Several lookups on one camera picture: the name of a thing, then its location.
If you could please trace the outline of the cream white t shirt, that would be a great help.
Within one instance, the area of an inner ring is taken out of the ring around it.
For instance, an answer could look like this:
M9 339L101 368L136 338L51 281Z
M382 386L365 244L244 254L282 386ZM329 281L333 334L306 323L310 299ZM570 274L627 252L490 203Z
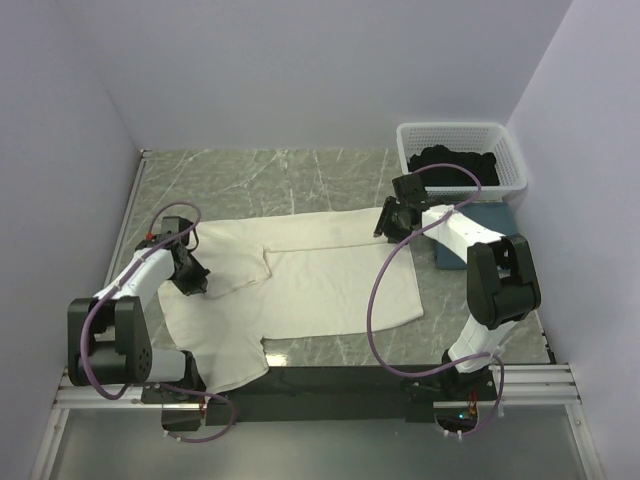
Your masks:
M380 209L201 223L196 259L207 292L168 283L159 302L176 346L191 352L211 393L268 370L262 342L363 333L371 290L393 246L373 236ZM424 313L409 248L392 260L375 296L372 325L401 326Z

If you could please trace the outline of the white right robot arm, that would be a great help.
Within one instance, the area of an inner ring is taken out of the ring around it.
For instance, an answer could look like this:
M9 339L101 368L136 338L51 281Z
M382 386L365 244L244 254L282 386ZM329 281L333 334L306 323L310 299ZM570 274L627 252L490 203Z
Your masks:
M367 305L369 344L374 347L372 320L375 296L382 277L401 249L419 236L445 246L466 264L466 301L470 312L458 339L445 352L443 365L428 372L454 369L470 375L496 360L498 347L517 322L538 309L541 291L525 237L506 235L470 219L461 209L470 203L445 205L426 192L417 174L392 181L374 229L395 245L374 280Z

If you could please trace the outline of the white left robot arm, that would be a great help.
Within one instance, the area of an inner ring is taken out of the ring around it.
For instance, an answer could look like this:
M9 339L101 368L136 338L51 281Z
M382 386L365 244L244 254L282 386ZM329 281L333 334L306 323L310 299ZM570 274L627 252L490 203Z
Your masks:
M152 349L145 309L160 287L168 283L184 296L207 292L206 269L194 256L191 240L199 239L196 224L166 216L161 231L149 233L134 257L114 281L88 298L71 302L67 310L67 369L71 383L92 386L105 398L106 385L179 382L193 370L193 355L170 351L171 366L162 368Z

